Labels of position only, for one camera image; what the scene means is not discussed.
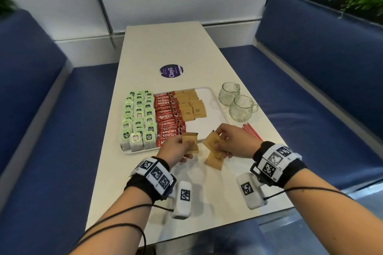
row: mug handle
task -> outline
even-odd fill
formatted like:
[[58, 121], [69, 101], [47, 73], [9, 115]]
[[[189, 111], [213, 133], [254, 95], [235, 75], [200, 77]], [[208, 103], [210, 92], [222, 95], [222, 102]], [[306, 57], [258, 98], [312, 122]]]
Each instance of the mug handle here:
[[259, 105], [253, 100], [254, 106], [253, 106], [253, 113], [257, 112], [259, 109]]

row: blue backrest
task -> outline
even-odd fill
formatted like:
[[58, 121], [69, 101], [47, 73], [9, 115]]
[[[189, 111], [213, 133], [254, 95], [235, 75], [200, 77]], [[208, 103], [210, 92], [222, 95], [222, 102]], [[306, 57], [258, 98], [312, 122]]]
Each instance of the blue backrest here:
[[66, 59], [29, 12], [0, 19], [0, 175]]
[[269, 0], [256, 38], [383, 138], [383, 29], [304, 0]]

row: person's left arm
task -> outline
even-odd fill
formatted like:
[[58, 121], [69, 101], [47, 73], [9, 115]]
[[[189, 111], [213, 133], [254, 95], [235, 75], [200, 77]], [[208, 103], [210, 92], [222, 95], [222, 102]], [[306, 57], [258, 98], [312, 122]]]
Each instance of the person's left arm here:
[[[156, 157], [165, 160], [171, 169], [179, 161], [186, 161], [185, 152], [192, 146], [192, 143], [190, 141], [182, 143], [181, 136], [170, 137], [160, 148]], [[139, 204], [152, 204], [152, 200], [144, 191], [130, 186], [98, 221]], [[144, 230], [150, 211], [151, 207], [147, 206], [120, 214], [92, 228], [82, 239], [104, 227], [120, 223], [135, 224]], [[84, 242], [72, 251], [70, 255], [135, 255], [141, 236], [142, 234], [139, 230], [130, 226], [108, 229]]]

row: wristband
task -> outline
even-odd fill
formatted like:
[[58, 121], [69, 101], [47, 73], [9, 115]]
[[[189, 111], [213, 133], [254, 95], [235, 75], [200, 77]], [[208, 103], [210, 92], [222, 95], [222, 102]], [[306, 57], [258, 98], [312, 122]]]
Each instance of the wristband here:
[[166, 199], [177, 181], [169, 170], [170, 167], [165, 160], [155, 156], [146, 158], [132, 171], [131, 179], [124, 190], [129, 186], [135, 186], [145, 192], [152, 203]]
[[255, 163], [250, 171], [260, 182], [283, 188], [298, 171], [307, 168], [302, 156], [287, 146], [265, 141], [253, 156]]

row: forearm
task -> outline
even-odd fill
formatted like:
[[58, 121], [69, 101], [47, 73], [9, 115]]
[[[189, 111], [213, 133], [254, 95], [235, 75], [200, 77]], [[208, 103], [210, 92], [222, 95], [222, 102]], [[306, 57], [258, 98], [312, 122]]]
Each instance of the forearm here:
[[[336, 190], [308, 169], [294, 175], [285, 189], [298, 186]], [[382, 253], [383, 222], [357, 202], [324, 190], [294, 190], [287, 195], [330, 254]]]
[[[152, 204], [149, 196], [136, 187], [129, 187], [117, 201], [99, 219], [118, 213], [129, 207], [139, 204]], [[131, 223], [145, 229], [151, 207], [140, 207], [126, 213], [120, 214], [94, 227], [84, 238], [104, 227], [120, 223]], [[79, 246], [70, 255], [134, 255], [141, 240], [141, 232], [130, 226], [116, 227], [105, 230], [95, 235], [87, 242]]]

